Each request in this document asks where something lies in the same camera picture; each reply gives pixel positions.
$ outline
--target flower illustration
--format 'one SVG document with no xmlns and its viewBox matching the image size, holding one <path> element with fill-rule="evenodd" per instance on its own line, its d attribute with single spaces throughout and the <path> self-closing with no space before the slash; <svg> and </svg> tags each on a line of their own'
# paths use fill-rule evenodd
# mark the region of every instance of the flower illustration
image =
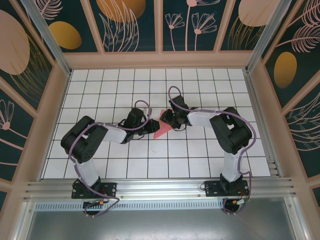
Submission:
<svg viewBox="0 0 320 240">
<path fill-rule="evenodd" d="M 185 28 L 185 36 L 184 36 L 186 51 L 188 51 L 188 25 L 189 25 L 190 8 L 195 7 L 195 6 L 207 6 L 207 5 L 218 4 L 219 2 L 220 2 L 220 0 L 186 0 L 186 4 L 188 4 L 188 12 L 186 14 L 186 28 Z"/>
<path fill-rule="evenodd" d="M 22 134 L 11 129 L 11 120 L 14 115 L 14 110 L 15 110 L 15 105 L 12 102 L 8 101 L 6 105 L 6 102 L 3 99 L 0 100 L 0 130 L 5 130 L 5 131 L 9 130 L 16 135 L 27 139 L 26 136 L 23 136 Z M 15 145 L 2 138 L 0 138 L 0 142 L 7 144 L 13 148 L 19 149 L 21 151 L 24 149 L 23 147 Z M 11 165 L 9 163 L 3 163 L 3 162 L 0 162 L 0 164 Z"/>
<path fill-rule="evenodd" d="M 170 13 L 168 13 L 165 15 L 165 20 L 170 28 L 171 43 L 172 43 L 173 51 L 175 51 L 176 49 L 175 49 L 175 45 L 174 45 L 174 39 L 172 36 L 172 29 L 178 29 L 178 28 L 184 27 L 185 22 L 182 21 L 183 18 L 181 16 L 181 13 L 180 14 L 174 13 L 174 14 L 172 14 L 172 16 L 170 15 Z"/>
<path fill-rule="evenodd" d="M 214 13 L 209 14 L 202 14 L 201 18 L 199 19 L 199 13 L 192 14 L 192 25 L 195 33 L 195 41 L 194 41 L 194 50 L 197 50 L 197 37 L 199 34 L 207 34 L 212 33 L 217 30 L 217 25 L 214 25 L 216 20 L 214 18 Z"/>
<path fill-rule="evenodd" d="M 0 100 L 0 129 L 10 129 L 10 122 L 14 114 L 14 110 L 15 105 L 12 102 L 8 101 L 6 106 L 5 101 L 3 99 Z"/>
<path fill-rule="evenodd" d="M 186 4 L 188 4 L 189 7 L 195 7 L 195 6 L 205 6 L 205 5 L 213 5 L 213 4 L 218 4 L 220 0 L 209 0 L 209 1 L 204 1 L 204 0 L 186 0 Z"/>
</svg>

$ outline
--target dark green wall panel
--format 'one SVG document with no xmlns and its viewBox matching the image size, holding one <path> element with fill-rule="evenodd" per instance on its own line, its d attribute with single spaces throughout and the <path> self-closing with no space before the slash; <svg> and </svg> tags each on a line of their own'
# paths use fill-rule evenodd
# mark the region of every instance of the dark green wall panel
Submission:
<svg viewBox="0 0 320 240">
<path fill-rule="evenodd" d="M 320 84 L 285 116 L 308 178 L 320 174 Z"/>
<path fill-rule="evenodd" d="M 0 178 L 11 181 L 33 117 L 0 89 Z"/>
<path fill-rule="evenodd" d="M 239 19 L 239 5 L 241 0 L 236 0 L 228 27 L 222 42 L 222 51 L 228 50 L 253 50 L 265 26 L 247 27 Z"/>
<path fill-rule="evenodd" d="M 6 192 L 0 191 L 0 213 L 1 213 L 2 206 L 5 203 L 6 196 L 7 196 Z"/>
<path fill-rule="evenodd" d="M 226 0 L 199 1 L 196 6 L 189 7 L 185 0 L 164 0 L 163 51 L 185 51 L 186 28 L 188 51 L 212 51 L 226 2 Z M 197 35 L 195 29 L 199 29 L 201 34 Z"/>
<path fill-rule="evenodd" d="M 318 206 L 320 208 L 320 187 L 316 187 L 312 191 L 315 196 L 316 202 L 318 203 Z"/>
<path fill-rule="evenodd" d="M 115 11 L 114 9 L 116 7 L 114 6 L 117 5 L 117 3 L 120 3 L 118 0 L 98 1 L 105 3 L 106 8 L 109 8 L 112 11 Z M 153 0 L 145 0 L 145 9 L 144 11 L 143 9 L 141 10 L 143 11 L 143 13 L 141 12 L 142 15 L 136 16 L 136 19 L 135 14 L 130 15 L 129 9 L 128 14 L 119 14 L 119 19 L 130 16 L 130 21 L 125 24 L 108 18 L 99 8 L 97 0 L 90 0 L 90 4 L 106 52 L 154 52 L 156 50 L 155 9 Z"/>
<path fill-rule="evenodd" d="M 304 9 L 307 3 L 319 4 L 319 1 L 303 2 L 265 64 L 282 107 L 320 69 L 320 24 L 319 22 L 317 24 L 310 23 L 310 25 L 304 23 L 303 16 L 306 16 Z M 313 14 L 315 15 L 311 15 L 311 19 L 315 19 L 315 16 L 320 17 L 319 11 L 314 11 Z"/>
<path fill-rule="evenodd" d="M 28 63 L 24 71 L 20 74 L 13 74 L 12 72 L 8 72 L 7 69 L 2 69 L 0 66 L 0 77 L 2 77 L 14 90 L 16 90 L 32 107 L 37 109 L 45 90 L 52 65 L 9 1 L 1 1 L 0 11 L 6 12 L 19 22 L 26 33 L 29 44 L 29 60 L 27 59 Z M 10 16 L 4 14 L 3 12 L 2 16 L 5 16 L 5 18 L 8 19 L 8 25 L 13 23 Z M 22 52 L 21 46 L 15 42 L 17 39 L 13 37 L 14 35 L 12 35 L 15 29 L 12 28 L 8 30 L 7 28 L 7 31 L 8 32 L 1 32 L 1 34 L 8 36 L 10 42 L 9 44 L 13 45 L 15 48 L 15 53 L 12 54 L 19 56 L 19 59 L 17 58 L 16 61 L 12 63 L 13 68 L 20 68 L 21 62 L 25 61 L 25 52 Z M 2 53 L 6 52 L 7 48 L 8 46 L 6 46 L 4 43 L 0 44 L 0 51 L 2 51 Z"/>
</svg>

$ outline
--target pink object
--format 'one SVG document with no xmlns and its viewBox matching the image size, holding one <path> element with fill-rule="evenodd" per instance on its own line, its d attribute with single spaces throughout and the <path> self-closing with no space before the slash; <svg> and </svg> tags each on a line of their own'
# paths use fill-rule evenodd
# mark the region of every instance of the pink object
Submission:
<svg viewBox="0 0 320 240">
<path fill-rule="evenodd" d="M 166 110 L 161 110 L 160 117 L 165 111 Z M 157 138 L 161 137 L 163 134 L 169 132 L 172 129 L 172 127 L 169 124 L 161 121 L 160 117 L 159 117 L 160 129 L 154 133 L 153 139 L 157 139 Z"/>
</svg>

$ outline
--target aluminum frame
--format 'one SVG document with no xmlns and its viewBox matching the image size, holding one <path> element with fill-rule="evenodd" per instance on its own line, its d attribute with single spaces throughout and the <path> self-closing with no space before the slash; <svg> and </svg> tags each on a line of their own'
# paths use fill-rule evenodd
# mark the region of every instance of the aluminum frame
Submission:
<svg viewBox="0 0 320 240">
<path fill-rule="evenodd" d="M 102 183 L 117 183 L 116 197 L 125 200 L 192 200 L 207 199 L 200 189 L 204 181 L 218 178 L 194 179 L 102 179 Z M 73 180 L 43 180 L 30 182 L 24 199 L 27 202 L 75 201 L 71 199 Z M 252 198 L 293 197 L 295 190 L 287 177 L 255 177 L 252 179 Z"/>
<path fill-rule="evenodd" d="M 285 197 L 285 206 L 289 214 L 294 235 L 297 240 L 311 240 L 309 230 L 297 197 Z"/>
<path fill-rule="evenodd" d="M 265 26 L 258 42 L 256 43 L 253 52 L 246 64 L 247 72 L 252 73 L 255 69 L 260 57 L 262 56 L 264 50 L 266 49 L 269 41 L 272 39 L 273 35 L 277 31 L 279 24 L 281 23 L 284 15 L 289 9 L 292 0 L 281 0 L 278 2 L 269 22 Z"/>
<path fill-rule="evenodd" d="M 48 27 L 48 24 L 46 23 L 45 19 L 42 17 L 35 1 L 21 0 L 21 3 L 24 6 L 26 12 L 29 14 L 36 28 L 41 33 L 41 36 L 45 40 L 46 44 L 48 45 L 49 49 L 51 50 L 57 62 L 60 64 L 64 73 L 66 75 L 70 75 L 71 68 L 61 48 L 57 44 L 55 37 L 52 35 Z"/>
<path fill-rule="evenodd" d="M 271 176 L 280 176 L 284 177 L 283 171 L 281 169 L 279 158 L 276 153 L 275 146 L 272 142 L 271 133 L 268 130 L 268 124 L 265 117 L 265 114 L 262 110 L 262 106 L 260 104 L 259 97 L 256 94 L 256 87 L 254 81 L 252 80 L 251 74 L 247 71 L 243 71 L 244 80 L 247 85 L 250 101 L 252 103 L 252 108 L 257 118 L 256 124 L 258 125 L 259 129 L 261 130 L 261 140 L 264 144 L 263 146 L 266 148 L 264 149 L 268 156 L 268 165 L 270 165 L 269 170 Z"/>
</svg>

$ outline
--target purple cable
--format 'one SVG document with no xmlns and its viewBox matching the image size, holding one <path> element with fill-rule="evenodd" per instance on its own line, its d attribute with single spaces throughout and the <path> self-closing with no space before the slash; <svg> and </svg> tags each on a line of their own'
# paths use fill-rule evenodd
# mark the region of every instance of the purple cable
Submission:
<svg viewBox="0 0 320 240">
<path fill-rule="evenodd" d="M 241 172 L 240 164 L 241 164 L 241 158 L 243 157 L 244 152 L 246 152 L 248 149 L 250 149 L 250 148 L 255 144 L 255 142 L 257 141 L 257 133 L 256 133 L 254 127 L 251 125 L 250 122 L 248 122 L 247 120 L 245 120 L 243 117 L 241 117 L 241 116 L 239 116 L 239 115 L 237 115 L 237 114 L 234 114 L 234 113 L 232 113 L 232 112 L 221 111 L 221 110 L 187 109 L 187 108 L 181 107 L 181 106 L 179 106 L 178 104 L 176 104 L 176 103 L 173 101 L 173 99 L 171 98 L 171 89 L 172 89 L 172 88 L 177 89 L 180 96 L 181 96 L 182 94 L 181 94 L 180 89 L 179 89 L 178 87 L 176 87 L 176 86 L 171 86 L 171 87 L 169 88 L 169 90 L 168 90 L 169 99 L 170 99 L 170 101 L 172 102 L 172 104 L 175 105 L 177 108 L 179 108 L 179 109 L 181 109 L 181 110 L 184 110 L 184 111 L 188 111 L 188 112 L 202 112 L 202 113 L 227 114 L 227 115 L 234 116 L 234 117 L 242 120 L 243 122 L 245 122 L 245 123 L 249 126 L 249 128 L 251 128 L 252 133 L 253 133 L 253 141 L 252 141 L 252 143 L 251 143 L 249 146 L 247 146 L 246 148 L 242 149 L 242 151 L 241 151 L 241 153 L 240 153 L 240 156 L 239 156 L 239 158 L 238 158 L 238 163 L 237 163 L 237 170 L 238 170 L 238 172 L 239 172 L 241 175 L 247 175 L 247 174 L 249 174 L 249 195 L 248 195 L 248 199 L 250 199 L 250 195 L 251 195 L 251 177 L 252 177 L 252 174 L 251 174 L 250 170 L 247 171 L 247 172 Z M 223 210 L 226 214 L 234 214 L 234 215 L 235 215 L 234 212 L 231 212 L 230 210 L 228 210 L 228 209 L 225 208 L 225 205 L 226 205 L 226 201 L 227 201 L 227 200 L 228 200 L 228 198 L 225 198 L 225 199 L 223 200 L 222 210 Z M 246 205 L 246 204 L 244 204 L 244 206 L 238 211 L 238 213 L 240 213 L 240 212 L 242 212 L 242 211 L 244 210 L 245 205 Z"/>
<path fill-rule="evenodd" d="M 146 101 L 143 101 L 143 100 L 138 100 L 135 102 L 134 104 L 134 107 L 136 108 L 137 107 L 137 103 L 144 103 L 146 104 L 147 106 L 147 109 L 148 109 L 148 114 L 147 114 L 147 118 L 145 120 L 145 122 L 141 125 L 141 126 L 138 126 L 138 127 L 135 127 L 135 128 L 125 128 L 125 127 L 121 127 L 121 126 L 118 126 L 118 125 L 113 125 L 113 124 L 110 124 L 110 123 L 103 123 L 103 122 L 94 122 L 92 124 L 90 124 L 89 126 L 87 126 L 80 134 L 79 136 L 76 137 L 76 139 L 74 140 L 74 142 L 72 143 L 71 147 L 70 147 L 70 150 L 69 150 L 69 155 L 68 155 L 68 158 L 73 162 L 73 165 L 74 165 L 74 170 L 76 172 L 76 174 L 78 175 L 78 179 L 85 185 L 85 187 L 87 189 L 89 189 L 91 192 L 93 192 L 94 194 L 98 195 L 98 196 L 101 196 L 103 197 L 104 199 L 115 199 L 116 202 L 114 202 L 113 204 L 111 204 L 106 210 L 103 210 L 103 211 L 100 211 L 98 212 L 96 215 L 89 215 L 87 213 L 87 209 L 92 206 L 92 205 L 88 205 L 85 209 L 84 209 L 84 213 L 87 217 L 91 217 L 91 218 L 94 218 L 94 217 L 98 217 L 98 216 L 101 216 L 103 214 L 105 214 L 109 209 L 111 209 L 114 205 L 116 205 L 120 199 L 118 197 L 114 197 L 114 196 L 107 196 L 107 195 L 104 195 L 100 192 L 97 192 L 95 190 L 93 190 L 87 183 L 86 181 L 82 178 L 78 168 L 77 168 L 77 164 L 76 164 L 76 160 L 72 157 L 72 151 L 74 150 L 74 147 L 75 145 L 77 144 L 77 142 L 79 141 L 79 139 L 83 136 L 83 134 L 85 134 L 90 128 L 92 128 L 93 126 L 96 126 L 96 125 L 102 125 L 102 126 L 109 126 L 109 127 L 112 127 L 112 128 L 119 128 L 119 129 L 122 129 L 122 130 L 125 130 L 125 131 L 136 131 L 136 130 L 139 130 L 141 128 L 143 128 L 147 123 L 148 121 L 150 120 L 150 116 L 151 116 L 151 113 L 152 113 L 152 108 L 149 106 L 149 104 L 146 102 Z"/>
</svg>

